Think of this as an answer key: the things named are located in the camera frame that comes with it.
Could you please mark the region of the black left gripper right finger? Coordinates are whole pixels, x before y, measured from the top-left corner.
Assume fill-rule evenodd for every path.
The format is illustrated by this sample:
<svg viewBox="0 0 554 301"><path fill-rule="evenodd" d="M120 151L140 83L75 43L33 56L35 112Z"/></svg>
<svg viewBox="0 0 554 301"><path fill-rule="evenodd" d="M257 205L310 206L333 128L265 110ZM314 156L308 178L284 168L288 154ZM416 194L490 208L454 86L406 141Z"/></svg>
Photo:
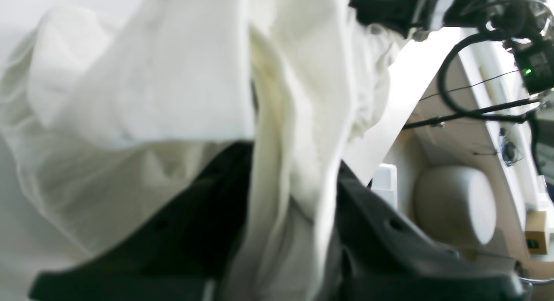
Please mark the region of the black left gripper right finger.
<svg viewBox="0 0 554 301"><path fill-rule="evenodd" d="M344 162L335 228L341 243L338 301L522 301L514 271L487 271L422 234L366 188Z"/></svg>

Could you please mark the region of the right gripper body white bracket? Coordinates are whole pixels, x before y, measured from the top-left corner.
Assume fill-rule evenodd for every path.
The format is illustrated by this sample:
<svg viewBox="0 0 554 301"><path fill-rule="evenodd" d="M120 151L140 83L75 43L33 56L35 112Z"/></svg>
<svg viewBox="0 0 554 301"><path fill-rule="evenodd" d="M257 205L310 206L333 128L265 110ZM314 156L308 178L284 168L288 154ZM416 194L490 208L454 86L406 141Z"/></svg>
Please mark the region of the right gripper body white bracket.
<svg viewBox="0 0 554 301"><path fill-rule="evenodd" d="M349 0L358 23L379 24L416 40L446 26L445 18L455 0Z"/></svg>

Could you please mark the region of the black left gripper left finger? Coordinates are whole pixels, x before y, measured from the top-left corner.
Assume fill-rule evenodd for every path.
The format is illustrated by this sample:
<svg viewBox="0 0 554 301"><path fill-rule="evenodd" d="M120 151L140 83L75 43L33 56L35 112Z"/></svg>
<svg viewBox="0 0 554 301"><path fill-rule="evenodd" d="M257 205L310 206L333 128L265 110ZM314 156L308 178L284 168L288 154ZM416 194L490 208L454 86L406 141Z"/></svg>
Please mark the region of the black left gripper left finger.
<svg viewBox="0 0 554 301"><path fill-rule="evenodd" d="M235 143L105 254L42 272L33 301L211 301L247 218L253 144Z"/></svg>

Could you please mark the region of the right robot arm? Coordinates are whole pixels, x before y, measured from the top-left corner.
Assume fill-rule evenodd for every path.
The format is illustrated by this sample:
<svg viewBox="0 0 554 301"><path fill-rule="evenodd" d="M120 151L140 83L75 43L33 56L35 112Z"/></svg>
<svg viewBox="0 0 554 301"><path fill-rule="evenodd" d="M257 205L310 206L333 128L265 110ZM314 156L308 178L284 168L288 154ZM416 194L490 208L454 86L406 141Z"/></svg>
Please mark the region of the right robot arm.
<svg viewBox="0 0 554 301"><path fill-rule="evenodd" d="M349 0L358 23L379 24L412 41L424 41L443 28L467 33L446 55L436 74L436 92L451 110L446 116L407 124L404 129L440 126L457 119L529 125L530 155L538 175L553 159L541 154L553 149L553 137L539 112L548 107L553 92L553 11L548 0ZM448 88L451 63L469 53L490 71L482 83L502 76L519 75L515 92L527 98L486 108L467 109L452 94L470 87Z"/></svg>

